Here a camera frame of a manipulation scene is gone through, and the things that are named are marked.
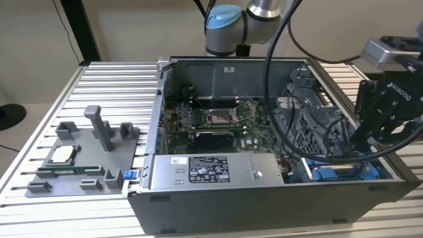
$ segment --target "wall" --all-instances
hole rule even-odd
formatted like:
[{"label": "wall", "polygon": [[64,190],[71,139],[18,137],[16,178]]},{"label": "wall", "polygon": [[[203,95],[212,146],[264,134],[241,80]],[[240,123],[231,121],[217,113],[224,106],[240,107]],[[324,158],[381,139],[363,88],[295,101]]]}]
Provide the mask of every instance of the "wall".
[{"label": "wall", "polygon": [[[243,8],[247,2],[217,0]],[[104,60],[204,55],[203,18],[191,0],[84,0],[84,5]],[[421,9],[421,0],[304,0],[292,30],[315,55],[340,59],[360,52],[368,37],[415,36]],[[0,32],[0,95],[18,103],[53,101],[77,64],[52,1],[1,0]],[[265,52],[260,45],[251,53]],[[285,35],[275,53],[301,55]]]},{"label": "wall", "polygon": [[[241,8],[248,2],[217,0]],[[104,60],[204,55],[204,19],[191,0],[85,0],[84,6]],[[265,49],[255,47],[252,55],[263,55]]]},{"label": "wall", "polygon": [[0,94],[52,102],[77,66],[52,1],[1,0],[0,34]]},{"label": "wall", "polygon": [[[416,37],[421,9],[421,0],[304,0],[292,16],[292,32],[313,55],[340,60],[360,53],[368,38]],[[279,55],[304,55],[287,32]],[[377,71],[360,59],[353,63],[367,72]]]}]

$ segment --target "green circuit board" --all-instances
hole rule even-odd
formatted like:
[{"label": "green circuit board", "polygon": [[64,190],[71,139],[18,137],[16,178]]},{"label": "green circuit board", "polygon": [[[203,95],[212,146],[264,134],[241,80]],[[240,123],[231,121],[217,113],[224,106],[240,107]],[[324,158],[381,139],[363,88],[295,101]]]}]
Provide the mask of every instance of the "green circuit board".
[{"label": "green circuit board", "polygon": [[[259,101],[241,100],[235,108],[192,109],[180,104],[167,111],[167,145],[169,154],[188,153],[275,153],[276,138],[265,121],[264,106]],[[224,132],[233,135],[232,146],[192,150],[199,132]]]}]

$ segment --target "aluminum rail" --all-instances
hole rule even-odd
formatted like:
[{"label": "aluminum rail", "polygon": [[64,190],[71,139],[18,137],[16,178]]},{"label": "aluminum rail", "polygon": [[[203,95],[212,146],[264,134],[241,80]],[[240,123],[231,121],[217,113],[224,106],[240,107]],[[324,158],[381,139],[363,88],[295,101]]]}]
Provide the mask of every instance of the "aluminum rail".
[{"label": "aluminum rail", "polygon": [[[323,68],[355,102],[364,75],[352,65]],[[99,62],[80,67],[0,180],[0,237],[148,237],[123,195],[25,198],[25,186],[47,157],[59,122],[89,127],[87,105],[101,106],[111,125],[129,121],[140,127],[133,168],[143,165],[144,143],[156,91],[156,63]],[[397,154],[423,180],[423,143]],[[423,237],[423,186],[396,203],[377,205],[353,224],[187,236],[187,238],[393,238]]]}]

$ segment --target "warning label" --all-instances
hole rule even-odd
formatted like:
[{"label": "warning label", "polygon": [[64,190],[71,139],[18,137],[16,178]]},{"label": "warning label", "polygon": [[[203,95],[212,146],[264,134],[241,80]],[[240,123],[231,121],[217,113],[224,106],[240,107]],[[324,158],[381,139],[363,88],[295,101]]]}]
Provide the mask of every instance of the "warning label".
[{"label": "warning label", "polygon": [[189,182],[229,182],[227,157],[189,157]]}]

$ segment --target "blue connector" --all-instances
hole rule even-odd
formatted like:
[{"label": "blue connector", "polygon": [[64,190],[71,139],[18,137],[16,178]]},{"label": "blue connector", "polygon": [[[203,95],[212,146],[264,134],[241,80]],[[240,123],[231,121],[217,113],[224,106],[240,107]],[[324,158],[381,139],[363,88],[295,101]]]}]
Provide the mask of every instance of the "blue connector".
[{"label": "blue connector", "polygon": [[375,180],[379,178],[379,171],[375,167],[369,167],[365,174],[360,175],[363,180]]},{"label": "blue connector", "polygon": [[312,177],[313,177],[315,181],[337,179],[337,175],[331,168],[319,168],[319,169],[313,170],[311,173],[312,173]]},{"label": "blue connector", "polygon": [[137,171],[127,170],[124,171],[124,180],[136,180],[139,176]]}]

